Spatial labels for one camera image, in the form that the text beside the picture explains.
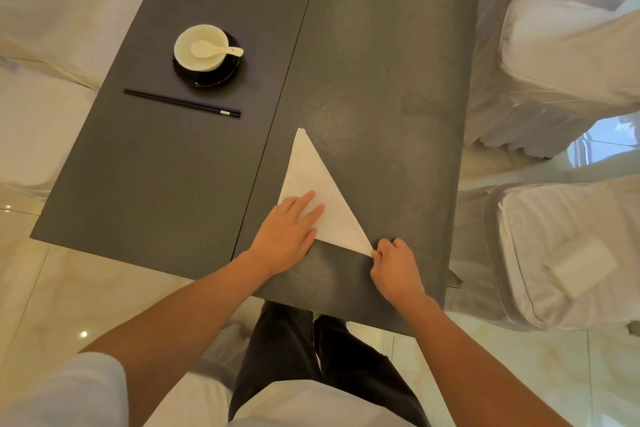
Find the white triangular napkin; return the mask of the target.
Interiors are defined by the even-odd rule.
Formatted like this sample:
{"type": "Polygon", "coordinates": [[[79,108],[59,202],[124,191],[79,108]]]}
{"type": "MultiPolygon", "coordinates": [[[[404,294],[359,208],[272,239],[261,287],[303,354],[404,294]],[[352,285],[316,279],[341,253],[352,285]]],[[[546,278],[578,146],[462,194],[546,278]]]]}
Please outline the white triangular napkin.
{"type": "Polygon", "coordinates": [[[299,128],[294,137],[278,203],[287,197],[303,196],[311,190],[315,192],[314,199],[299,218],[302,220],[317,206],[324,206],[323,214],[314,223],[316,239],[370,257],[372,246],[369,239],[305,129],[299,128]]]}

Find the white square folded napkin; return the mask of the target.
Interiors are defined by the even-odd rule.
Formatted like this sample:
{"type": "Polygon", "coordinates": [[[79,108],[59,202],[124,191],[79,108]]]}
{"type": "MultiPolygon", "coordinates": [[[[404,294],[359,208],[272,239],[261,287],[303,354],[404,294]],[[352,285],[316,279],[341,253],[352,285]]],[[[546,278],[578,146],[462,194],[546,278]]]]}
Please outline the white square folded napkin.
{"type": "Polygon", "coordinates": [[[619,266],[607,245],[593,234],[580,234],[558,246],[545,263],[559,289],[576,299],[619,266]]]}

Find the person's right forearm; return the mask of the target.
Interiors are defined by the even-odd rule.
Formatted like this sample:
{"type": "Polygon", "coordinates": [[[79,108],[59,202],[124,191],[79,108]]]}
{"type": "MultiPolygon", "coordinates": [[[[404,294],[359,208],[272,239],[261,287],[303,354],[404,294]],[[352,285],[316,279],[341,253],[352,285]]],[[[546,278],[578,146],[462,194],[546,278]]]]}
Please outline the person's right forearm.
{"type": "Polygon", "coordinates": [[[390,300],[409,324],[457,427],[572,427],[425,293],[390,300]]]}

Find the white ceramic spoon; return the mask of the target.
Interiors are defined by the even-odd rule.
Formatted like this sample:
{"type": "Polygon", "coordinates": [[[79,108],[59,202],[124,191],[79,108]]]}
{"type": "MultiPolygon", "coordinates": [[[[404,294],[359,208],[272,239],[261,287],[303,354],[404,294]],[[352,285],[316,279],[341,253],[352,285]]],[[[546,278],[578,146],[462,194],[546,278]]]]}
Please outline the white ceramic spoon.
{"type": "Polygon", "coordinates": [[[217,55],[242,57],[244,49],[233,46],[218,46],[206,40],[198,40],[190,45],[190,52],[198,59],[207,59],[217,55]]]}

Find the white shirt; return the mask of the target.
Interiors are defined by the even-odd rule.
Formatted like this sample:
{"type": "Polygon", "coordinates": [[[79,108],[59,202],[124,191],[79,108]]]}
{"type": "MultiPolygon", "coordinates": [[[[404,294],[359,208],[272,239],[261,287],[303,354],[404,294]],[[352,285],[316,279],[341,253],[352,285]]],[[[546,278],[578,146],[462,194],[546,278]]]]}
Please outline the white shirt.
{"type": "MultiPolygon", "coordinates": [[[[414,427],[384,407],[310,380],[276,382],[227,422],[230,393],[187,374],[144,427],[414,427]]],[[[125,372],[103,353],[80,353],[0,413],[0,427],[130,427],[125,372]]]]}

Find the person's right hand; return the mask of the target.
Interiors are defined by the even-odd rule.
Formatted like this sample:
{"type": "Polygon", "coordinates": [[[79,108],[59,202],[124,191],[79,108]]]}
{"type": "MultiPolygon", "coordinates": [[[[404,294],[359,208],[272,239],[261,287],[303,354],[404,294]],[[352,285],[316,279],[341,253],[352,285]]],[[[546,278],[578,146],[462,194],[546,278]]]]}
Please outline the person's right hand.
{"type": "Polygon", "coordinates": [[[383,255],[379,272],[371,278],[380,294],[400,313],[425,295],[414,255],[400,238],[381,239],[377,251],[383,255]]]}

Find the person's left hand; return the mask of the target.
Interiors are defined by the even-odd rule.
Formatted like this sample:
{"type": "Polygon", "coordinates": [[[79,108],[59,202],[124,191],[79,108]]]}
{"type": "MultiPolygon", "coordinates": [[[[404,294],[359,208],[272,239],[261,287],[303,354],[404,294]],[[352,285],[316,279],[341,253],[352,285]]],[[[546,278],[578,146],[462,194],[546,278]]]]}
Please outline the person's left hand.
{"type": "Polygon", "coordinates": [[[315,228],[324,213],[324,204],[319,204],[309,213],[295,216],[298,198],[286,197],[273,207],[248,250],[252,261],[259,264],[267,277],[283,273],[304,257],[300,256],[303,237],[309,229],[315,228]]]}

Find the black saucer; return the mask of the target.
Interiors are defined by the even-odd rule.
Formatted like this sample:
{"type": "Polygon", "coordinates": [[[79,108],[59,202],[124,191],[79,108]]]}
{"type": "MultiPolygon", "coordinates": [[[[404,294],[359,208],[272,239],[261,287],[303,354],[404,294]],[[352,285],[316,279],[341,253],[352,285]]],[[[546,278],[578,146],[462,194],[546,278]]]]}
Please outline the black saucer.
{"type": "MultiPolygon", "coordinates": [[[[240,47],[240,44],[234,36],[232,36],[227,31],[224,32],[229,37],[230,46],[240,47]]],[[[241,62],[242,57],[226,55],[222,64],[217,69],[208,72],[196,72],[183,68],[176,61],[175,57],[172,54],[172,67],[174,72],[182,82],[196,88],[211,88],[228,82],[236,73],[236,70],[238,70],[239,63],[241,62]]]]}

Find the black trousers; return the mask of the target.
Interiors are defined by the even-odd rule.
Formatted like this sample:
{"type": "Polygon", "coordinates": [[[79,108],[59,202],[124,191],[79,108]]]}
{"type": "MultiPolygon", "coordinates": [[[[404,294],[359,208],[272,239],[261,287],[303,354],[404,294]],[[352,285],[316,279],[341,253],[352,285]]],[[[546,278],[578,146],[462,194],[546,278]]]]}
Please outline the black trousers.
{"type": "Polygon", "coordinates": [[[229,427],[431,427],[390,359],[346,322],[265,302],[232,391],[229,427]]]}

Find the person's left forearm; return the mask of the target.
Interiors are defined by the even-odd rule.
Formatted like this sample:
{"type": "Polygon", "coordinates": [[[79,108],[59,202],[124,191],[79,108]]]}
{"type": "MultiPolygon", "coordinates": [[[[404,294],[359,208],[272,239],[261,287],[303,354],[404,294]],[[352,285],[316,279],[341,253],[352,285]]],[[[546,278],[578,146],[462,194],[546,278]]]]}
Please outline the person's left forearm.
{"type": "Polygon", "coordinates": [[[104,353],[124,368],[129,427],[143,427],[232,314],[275,273],[274,262],[244,252],[84,348],[104,353]]]}

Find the white ceramic bowl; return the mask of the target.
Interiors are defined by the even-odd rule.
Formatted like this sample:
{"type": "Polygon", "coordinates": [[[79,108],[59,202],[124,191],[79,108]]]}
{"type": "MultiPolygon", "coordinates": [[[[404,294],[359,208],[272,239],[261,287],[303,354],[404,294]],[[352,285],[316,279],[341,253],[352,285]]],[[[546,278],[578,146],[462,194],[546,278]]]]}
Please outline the white ceramic bowl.
{"type": "Polygon", "coordinates": [[[218,46],[229,46],[229,37],[217,26],[196,25],[187,28],[178,36],[173,49],[176,61],[185,69],[196,72],[208,72],[217,69],[226,55],[198,59],[192,56],[190,45],[198,40],[206,40],[218,46]]]}

